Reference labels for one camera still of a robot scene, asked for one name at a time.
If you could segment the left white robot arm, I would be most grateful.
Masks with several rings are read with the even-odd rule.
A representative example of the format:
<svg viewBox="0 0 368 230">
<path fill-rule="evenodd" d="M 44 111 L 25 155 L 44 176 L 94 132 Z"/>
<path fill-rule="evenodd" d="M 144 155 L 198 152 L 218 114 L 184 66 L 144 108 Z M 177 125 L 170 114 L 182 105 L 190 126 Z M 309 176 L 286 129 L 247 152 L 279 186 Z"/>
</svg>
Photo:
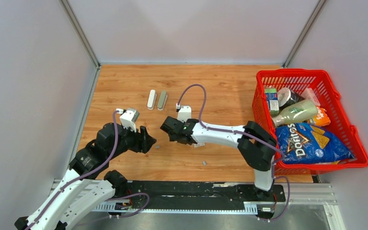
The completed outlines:
<svg viewBox="0 0 368 230">
<path fill-rule="evenodd" d="M 88 193 L 78 197 L 109 162 L 127 152 L 148 153 L 156 143 L 146 127 L 125 127 L 117 122 L 105 124 L 70 162 L 69 168 L 45 202 L 31 215 L 15 222 L 18 230 L 70 230 L 96 206 L 104 201 L 130 199 L 127 179 L 118 171 L 108 171 Z"/>
</svg>

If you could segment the white stapler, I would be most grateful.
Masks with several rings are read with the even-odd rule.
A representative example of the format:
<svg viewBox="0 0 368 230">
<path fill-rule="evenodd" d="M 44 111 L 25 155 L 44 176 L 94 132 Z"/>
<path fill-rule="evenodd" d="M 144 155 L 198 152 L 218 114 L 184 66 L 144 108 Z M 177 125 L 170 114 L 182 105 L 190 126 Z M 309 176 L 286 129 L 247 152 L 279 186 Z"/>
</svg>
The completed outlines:
<svg viewBox="0 0 368 230">
<path fill-rule="evenodd" d="M 154 109 L 156 99 L 157 99 L 157 92 L 156 92 L 156 90 L 154 90 L 154 89 L 150 90 L 149 97 L 148 97 L 148 102 L 147 102 L 147 108 L 149 110 L 153 110 Z"/>
</svg>

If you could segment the grey green stapler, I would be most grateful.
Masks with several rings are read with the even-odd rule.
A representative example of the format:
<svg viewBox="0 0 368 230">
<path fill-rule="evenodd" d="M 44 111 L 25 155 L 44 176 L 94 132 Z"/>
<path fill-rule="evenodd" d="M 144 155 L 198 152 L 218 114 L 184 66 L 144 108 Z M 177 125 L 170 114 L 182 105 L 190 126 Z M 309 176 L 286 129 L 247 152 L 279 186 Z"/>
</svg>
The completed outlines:
<svg viewBox="0 0 368 230">
<path fill-rule="evenodd" d="M 168 97 L 168 94 L 166 91 L 161 91 L 160 93 L 160 96 L 159 96 L 159 100 L 158 100 L 158 103 L 157 103 L 157 109 L 159 111 L 162 111 L 165 107 L 165 103 L 167 101 L 167 97 Z"/>
</svg>

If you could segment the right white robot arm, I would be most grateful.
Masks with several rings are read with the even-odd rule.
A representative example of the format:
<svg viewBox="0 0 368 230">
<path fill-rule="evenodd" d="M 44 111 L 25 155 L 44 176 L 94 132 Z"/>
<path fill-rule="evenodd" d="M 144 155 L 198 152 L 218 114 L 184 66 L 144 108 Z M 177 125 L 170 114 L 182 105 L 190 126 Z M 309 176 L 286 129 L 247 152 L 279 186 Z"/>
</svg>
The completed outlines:
<svg viewBox="0 0 368 230">
<path fill-rule="evenodd" d="M 273 162 L 279 149 L 277 141 L 254 121 L 243 126 L 223 126 L 189 118 L 181 121 L 171 116 L 161 125 L 169 141 L 181 144 L 212 143 L 237 149 L 254 170 L 254 194 L 262 201 L 273 195 Z"/>
</svg>

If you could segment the staple box tray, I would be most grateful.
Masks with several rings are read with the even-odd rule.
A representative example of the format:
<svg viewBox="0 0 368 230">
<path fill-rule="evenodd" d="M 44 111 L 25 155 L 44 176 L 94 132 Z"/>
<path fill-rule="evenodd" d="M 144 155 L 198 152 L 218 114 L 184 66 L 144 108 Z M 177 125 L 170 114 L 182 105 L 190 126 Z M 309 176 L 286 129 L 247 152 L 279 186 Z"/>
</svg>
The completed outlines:
<svg viewBox="0 0 368 230">
<path fill-rule="evenodd" d="M 194 145 L 194 148 L 199 148 L 205 146 L 205 143 L 197 143 Z"/>
</svg>

